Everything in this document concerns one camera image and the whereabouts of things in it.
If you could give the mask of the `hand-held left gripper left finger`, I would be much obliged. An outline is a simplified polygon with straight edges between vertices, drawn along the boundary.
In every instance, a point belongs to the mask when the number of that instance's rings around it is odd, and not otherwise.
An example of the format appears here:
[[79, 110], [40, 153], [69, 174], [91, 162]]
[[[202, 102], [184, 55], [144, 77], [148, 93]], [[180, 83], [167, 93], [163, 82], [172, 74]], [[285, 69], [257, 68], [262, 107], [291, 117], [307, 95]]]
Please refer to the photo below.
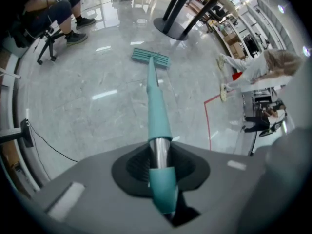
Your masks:
[[149, 198], [133, 197], [113, 180], [111, 168], [122, 155], [142, 143], [87, 157], [51, 180], [33, 196], [45, 212], [72, 183], [83, 189], [70, 193], [75, 204], [61, 220], [62, 224], [90, 234], [163, 234], [172, 225]]

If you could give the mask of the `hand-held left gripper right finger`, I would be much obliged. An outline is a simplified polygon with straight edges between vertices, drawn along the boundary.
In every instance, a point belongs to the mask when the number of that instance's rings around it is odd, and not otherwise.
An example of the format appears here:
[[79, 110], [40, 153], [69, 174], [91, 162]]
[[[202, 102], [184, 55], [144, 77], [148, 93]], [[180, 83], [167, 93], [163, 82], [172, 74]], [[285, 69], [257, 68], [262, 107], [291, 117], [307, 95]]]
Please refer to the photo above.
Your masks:
[[203, 158], [210, 174], [196, 190], [185, 192], [187, 205], [200, 216], [171, 230], [173, 234], [245, 234], [246, 205], [265, 172], [265, 152], [227, 154], [177, 142], [177, 147]]

